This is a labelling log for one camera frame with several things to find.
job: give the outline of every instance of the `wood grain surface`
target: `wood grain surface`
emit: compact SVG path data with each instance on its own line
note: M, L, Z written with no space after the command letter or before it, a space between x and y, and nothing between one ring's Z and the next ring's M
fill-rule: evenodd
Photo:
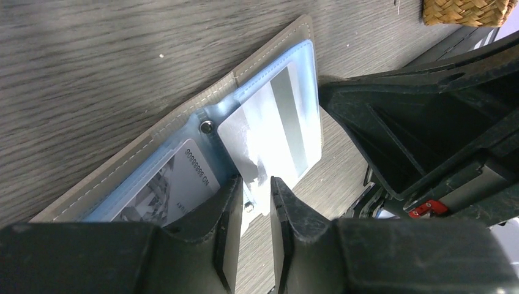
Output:
M0 4L0 226L25 221L301 14L319 75L399 68L457 29L421 1L49 1ZM365 163L323 113L322 161L295 188L327 217L360 193ZM269 220L242 239L238 293L274 285Z

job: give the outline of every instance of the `card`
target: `card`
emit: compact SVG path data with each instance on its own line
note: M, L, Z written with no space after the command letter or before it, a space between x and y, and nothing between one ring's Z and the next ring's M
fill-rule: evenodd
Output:
M114 221L142 221L165 226L195 209L219 189L200 149L189 139Z
M318 118L318 109L305 108L291 62L217 129L263 214L270 210L270 177L292 188L321 156L320 121L308 117Z

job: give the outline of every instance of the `wicker basket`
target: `wicker basket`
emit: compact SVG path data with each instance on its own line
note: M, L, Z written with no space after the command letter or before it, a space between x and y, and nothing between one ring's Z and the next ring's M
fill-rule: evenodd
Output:
M517 0L424 0L424 23L499 27Z

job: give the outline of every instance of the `wallet stitching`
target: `wallet stitching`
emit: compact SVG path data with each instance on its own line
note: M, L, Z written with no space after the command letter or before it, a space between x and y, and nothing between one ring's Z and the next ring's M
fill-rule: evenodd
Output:
M238 77L241 77L243 74L245 74L248 70L250 70L252 67L254 67L258 62L260 62L263 58L265 58L270 52L272 52L272 50L276 49L279 45L281 45L281 43L283 43L286 39L288 39L288 37L290 37L291 34L295 33L299 28L301 28L302 26L307 26L308 28L308 38L311 38L312 35L310 34L310 26L308 25L308 23L302 23L300 24L297 28L293 29L288 35L286 35L281 41L279 41L278 44L276 44L276 46L274 46L273 48L271 48L269 51L267 51L265 54L263 54L262 57L260 57L256 62L254 62L248 69L246 69L245 71L243 71L242 73L240 73L240 75ZM130 156L130 158L128 158L127 160L125 160L120 166L116 167L111 173L109 173L104 179L102 179L99 183L97 183L94 187L90 188L88 191L86 191L83 195L79 196L76 201L74 201L73 203L71 203L68 207L66 207L65 209L63 209L63 211L61 211L58 215L56 215L55 218L52 219L52 221L55 221L57 218L59 218L59 216L61 216L62 214L64 214L67 210L69 210L69 208L71 208L74 204L78 203L78 201L80 201L84 196L87 196L88 193L90 193L91 191L95 190L95 188L97 188L99 185L101 185L104 181L106 181L111 175L113 175L118 169L120 169L121 167L123 167L126 163L128 163L128 161L132 160L137 154L139 154L142 150L144 150L146 147L148 147L154 140L155 140L155 137L160 134L162 131L164 131L168 126L170 126L172 123L175 122L175 120L177 120L180 116L184 115L188 110L194 108L196 105L204 102L205 100L207 100L210 96L214 95L216 92L220 91L221 89L223 89L225 86L227 86L228 84L230 84L231 82L234 82L235 80L237 80L238 77L233 77L232 80L228 81L227 83L223 84L221 87L219 87L218 89L216 89L215 91L213 91L212 93L210 93L209 95L207 95L205 98L203 98L202 100L200 100L199 102L195 103L194 105L191 105L188 109L182 111L182 113L178 114L175 118L173 118L168 124L166 124L162 129L160 129L157 133L155 133L155 135L152 137L151 141L148 142L146 145L144 145L141 149L139 149L134 155Z

